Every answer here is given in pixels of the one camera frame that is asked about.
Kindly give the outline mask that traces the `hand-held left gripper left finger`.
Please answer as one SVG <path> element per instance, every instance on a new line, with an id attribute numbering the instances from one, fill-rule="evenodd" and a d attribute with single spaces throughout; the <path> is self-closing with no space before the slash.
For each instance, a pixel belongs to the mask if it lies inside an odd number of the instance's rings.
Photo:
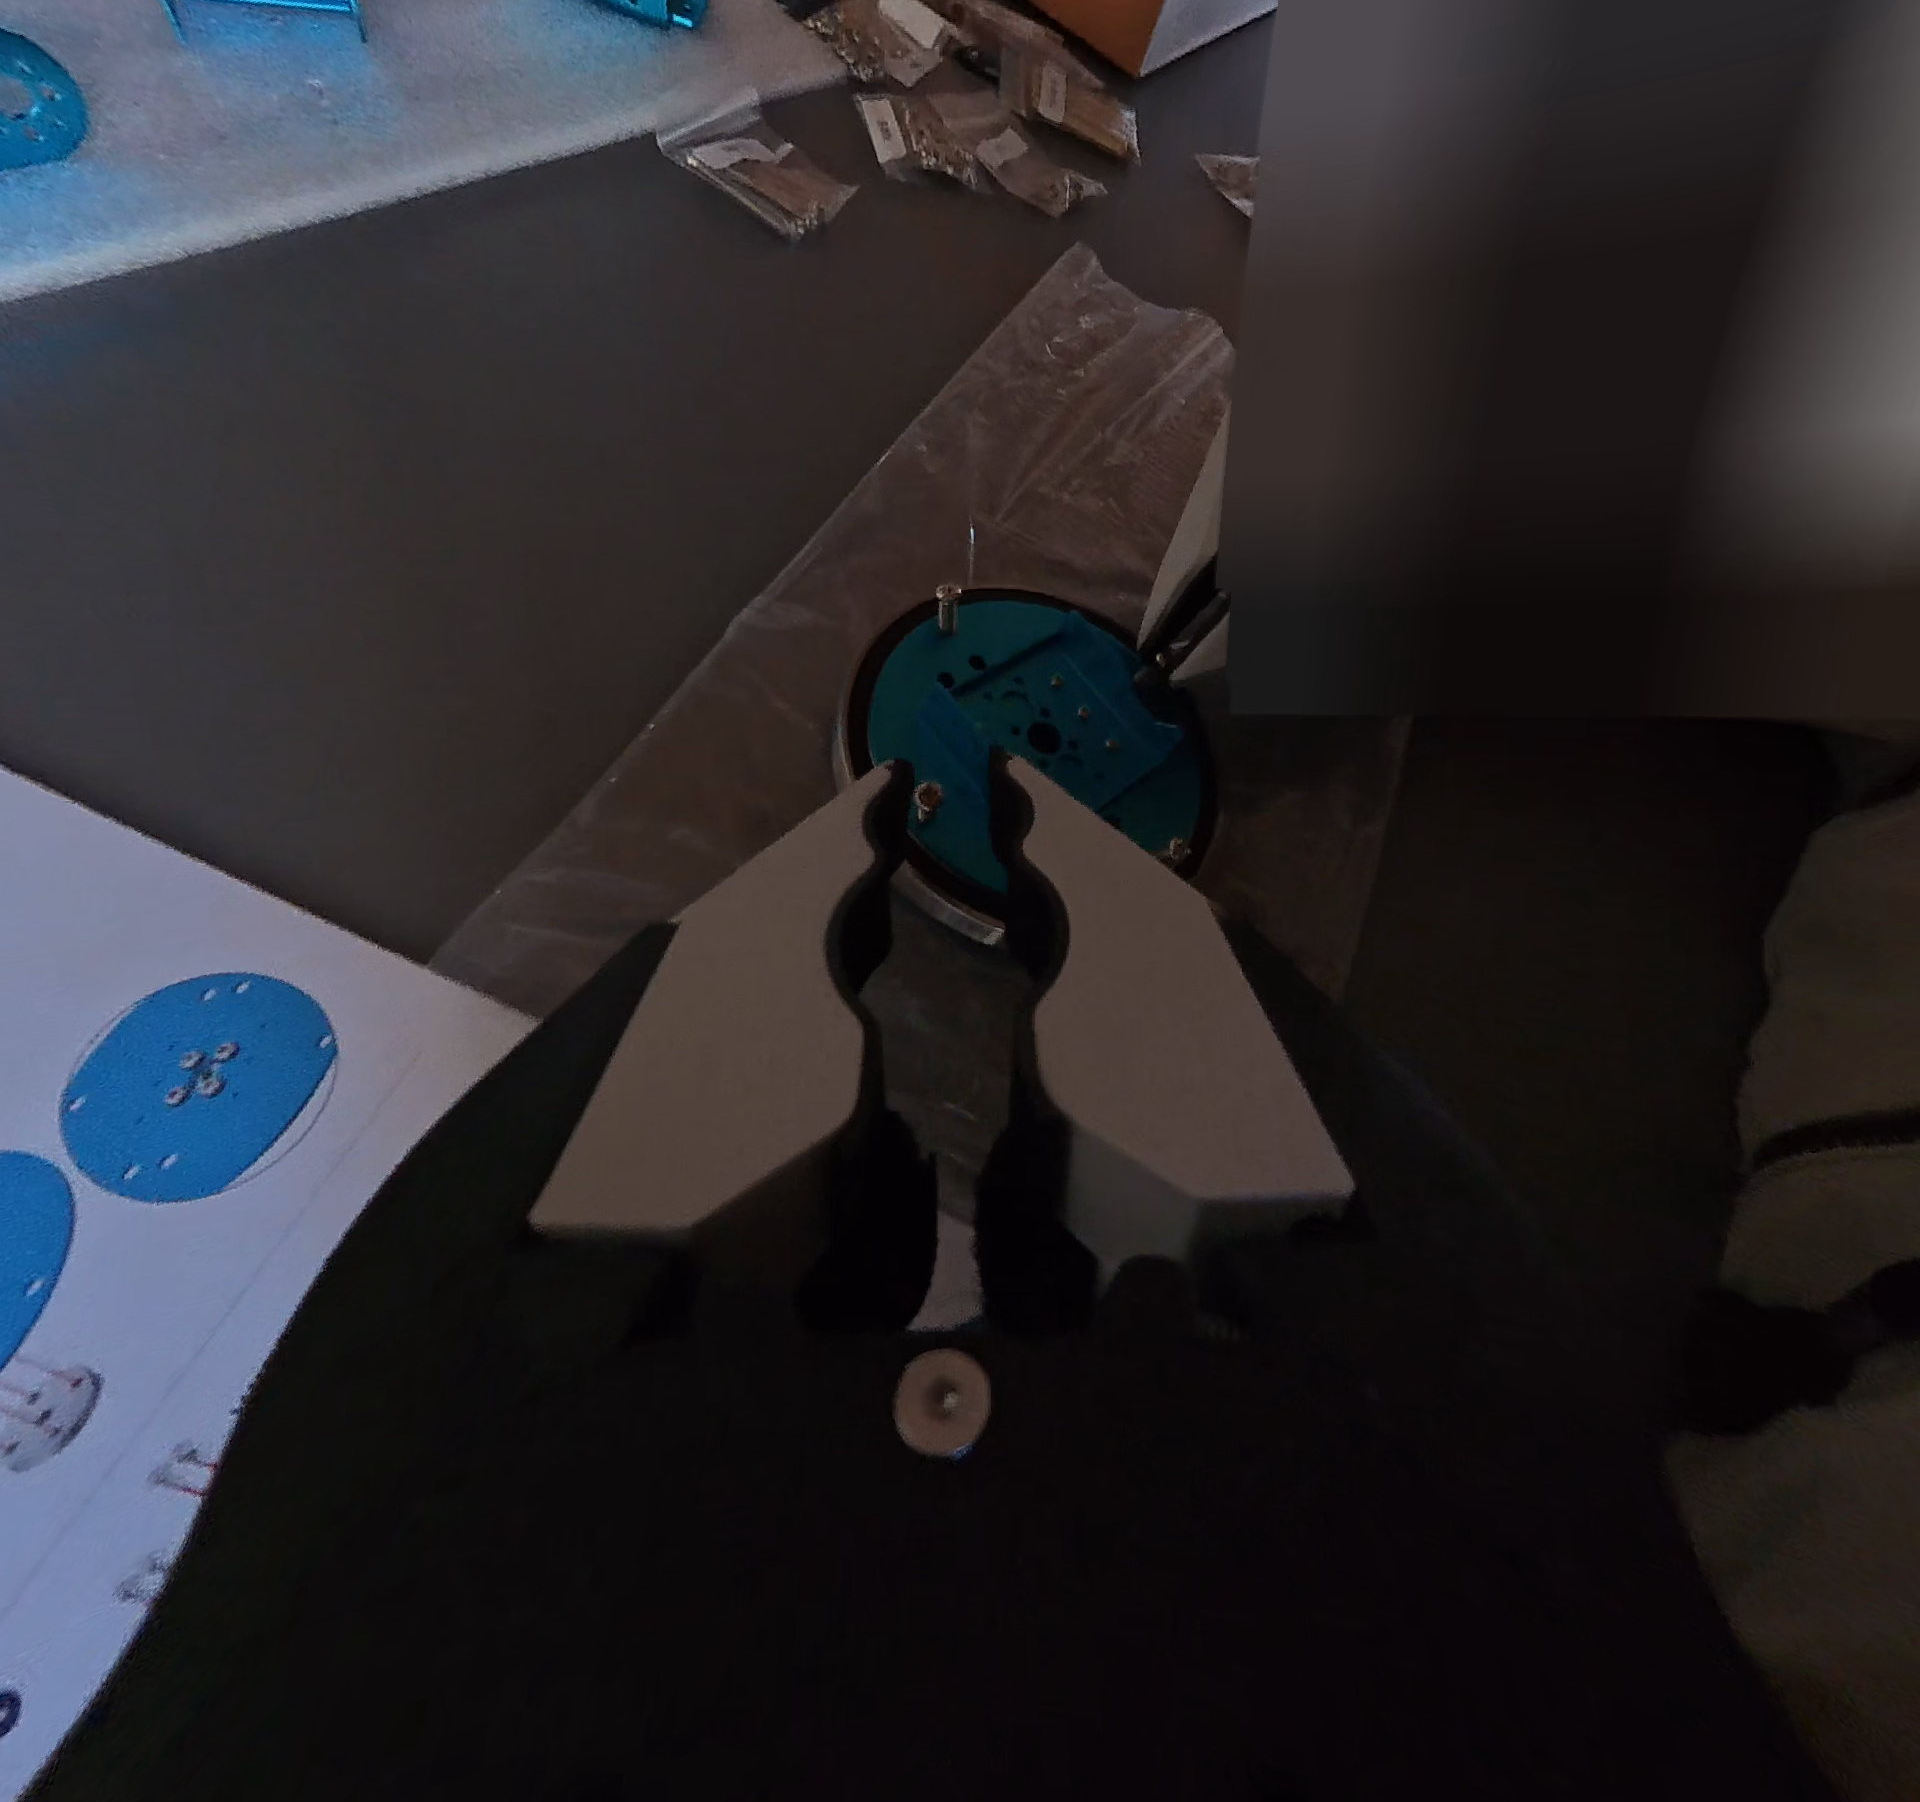
<path id="1" fill-rule="evenodd" d="M 639 1243 L 767 1288 L 816 1331 L 925 1306 L 925 1159 L 864 989 L 895 950 L 914 770 L 852 781 L 668 928 L 532 1203 L 543 1240 Z"/>

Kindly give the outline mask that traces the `pile of small screw bags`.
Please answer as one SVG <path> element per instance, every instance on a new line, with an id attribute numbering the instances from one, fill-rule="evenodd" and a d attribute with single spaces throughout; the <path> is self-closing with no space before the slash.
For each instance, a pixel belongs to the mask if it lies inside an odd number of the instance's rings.
<path id="1" fill-rule="evenodd" d="M 1142 80 L 1026 0 L 773 0 L 843 65 L 878 171 L 1061 220 L 1142 163 Z"/>

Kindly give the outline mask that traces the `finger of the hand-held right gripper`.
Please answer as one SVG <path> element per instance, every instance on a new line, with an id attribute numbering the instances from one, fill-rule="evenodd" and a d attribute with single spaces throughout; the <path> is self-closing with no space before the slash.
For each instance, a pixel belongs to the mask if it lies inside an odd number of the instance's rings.
<path id="1" fill-rule="evenodd" d="M 1226 665 L 1229 600 L 1171 609 L 1139 645 L 1137 688 L 1181 688 Z"/>
<path id="2" fill-rule="evenodd" d="M 1147 594 L 1147 622 L 1167 622 L 1169 615 L 1181 615 L 1189 605 L 1189 596 L 1198 594 L 1205 603 L 1218 588 L 1229 430 L 1231 421 L 1222 421 L 1175 525 L 1175 535 Z"/>

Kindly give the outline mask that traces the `white foam sheet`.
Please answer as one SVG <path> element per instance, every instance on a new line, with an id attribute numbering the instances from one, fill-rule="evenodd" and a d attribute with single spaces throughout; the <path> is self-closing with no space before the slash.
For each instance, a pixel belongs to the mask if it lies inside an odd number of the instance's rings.
<path id="1" fill-rule="evenodd" d="M 666 32 L 591 0 L 333 12 L 2 0 L 82 85 L 83 146 L 2 182 L 2 300 L 211 254 L 843 81 L 771 0 Z"/>

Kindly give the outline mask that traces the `clear plastic bag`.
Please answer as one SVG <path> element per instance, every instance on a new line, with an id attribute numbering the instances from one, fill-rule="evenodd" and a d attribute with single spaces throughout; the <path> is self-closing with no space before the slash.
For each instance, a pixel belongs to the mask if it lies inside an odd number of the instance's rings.
<path id="1" fill-rule="evenodd" d="M 937 585 L 1047 590 L 1137 635 L 1231 373 L 1212 318 L 1139 300 L 1086 248 L 1059 259 L 429 966 L 551 1015 L 831 798 L 856 662 Z M 1199 692 L 1224 796 L 1199 890 L 1339 998 L 1407 725 L 1229 718 Z M 978 1166 L 1006 1110 L 1020 972 L 903 884 L 864 992 L 887 1098 L 925 1148 Z"/>

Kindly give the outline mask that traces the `grey desk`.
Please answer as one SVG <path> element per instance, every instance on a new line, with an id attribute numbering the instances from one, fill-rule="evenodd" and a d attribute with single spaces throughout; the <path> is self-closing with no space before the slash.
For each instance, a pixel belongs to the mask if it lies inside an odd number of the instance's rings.
<path id="1" fill-rule="evenodd" d="M 878 184 L 789 245 L 622 143 L 4 309 L 4 763 L 426 960 L 1084 240 L 1238 331 L 1272 20 L 1082 216 Z M 1233 720 L 1240 864 L 1664 1391 L 1720 1257 L 1816 737 Z"/>

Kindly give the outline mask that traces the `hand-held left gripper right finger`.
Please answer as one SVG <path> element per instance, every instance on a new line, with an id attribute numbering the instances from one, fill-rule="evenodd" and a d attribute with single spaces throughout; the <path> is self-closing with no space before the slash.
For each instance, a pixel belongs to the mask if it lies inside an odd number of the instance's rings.
<path id="1" fill-rule="evenodd" d="M 1238 1246 L 1341 1224 L 1355 1175 L 1213 907 L 1008 752 L 989 819 L 1030 981 L 975 1199 L 991 1327 L 1068 1334 L 1131 1262 L 1207 1288 Z"/>

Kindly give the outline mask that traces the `white instruction manual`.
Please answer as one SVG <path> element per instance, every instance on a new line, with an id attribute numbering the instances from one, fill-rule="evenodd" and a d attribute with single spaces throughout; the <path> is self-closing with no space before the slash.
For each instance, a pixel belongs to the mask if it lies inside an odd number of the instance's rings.
<path id="1" fill-rule="evenodd" d="M 373 1195 L 531 1017 L 4 774 L 4 1799 Z"/>

